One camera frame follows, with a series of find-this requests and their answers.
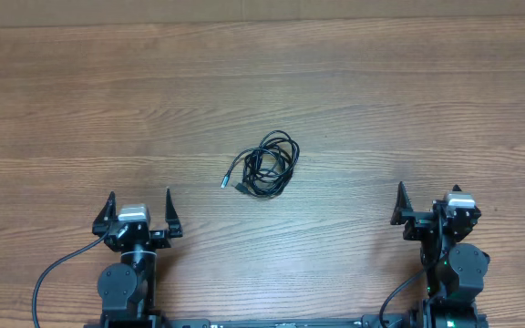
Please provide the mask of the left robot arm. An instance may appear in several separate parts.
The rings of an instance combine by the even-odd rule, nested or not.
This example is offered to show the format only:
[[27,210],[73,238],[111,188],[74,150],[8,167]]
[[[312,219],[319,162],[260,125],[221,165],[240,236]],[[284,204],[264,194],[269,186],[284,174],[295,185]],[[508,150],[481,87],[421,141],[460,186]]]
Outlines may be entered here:
[[94,219],[92,233],[120,255],[98,276],[102,300],[100,327],[170,327],[162,311],[155,308],[157,251],[183,236],[170,192],[166,192],[164,230],[150,227],[149,208],[144,204],[117,209],[111,192]]

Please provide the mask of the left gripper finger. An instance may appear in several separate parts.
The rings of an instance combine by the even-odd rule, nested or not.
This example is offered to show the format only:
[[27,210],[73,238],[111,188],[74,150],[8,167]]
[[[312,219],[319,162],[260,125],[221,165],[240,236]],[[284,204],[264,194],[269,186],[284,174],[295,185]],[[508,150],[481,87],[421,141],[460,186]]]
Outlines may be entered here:
[[103,236],[109,231],[112,222],[116,219],[116,195],[111,191],[108,199],[92,223],[92,233],[96,236]]
[[183,236],[183,228],[177,211],[175,211],[170,189],[166,191],[165,221],[168,225],[170,238],[181,238]]

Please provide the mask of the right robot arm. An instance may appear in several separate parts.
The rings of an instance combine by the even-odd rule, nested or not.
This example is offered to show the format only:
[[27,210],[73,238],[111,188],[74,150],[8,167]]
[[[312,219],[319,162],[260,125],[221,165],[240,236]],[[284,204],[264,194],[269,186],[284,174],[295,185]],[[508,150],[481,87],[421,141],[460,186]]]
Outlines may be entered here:
[[[481,211],[473,196],[456,185],[428,211],[412,207],[404,182],[398,183],[392,225],[404,227],[403,239],[418,241],[421,271],[394,289],[380,307],[383,327],[487,327],[478,313],[476,297],[483,291],[489,255],[463,240],[473,232]],[[427,298],[397,319],[387,319],[392,299],[420,277],[427,278]]]

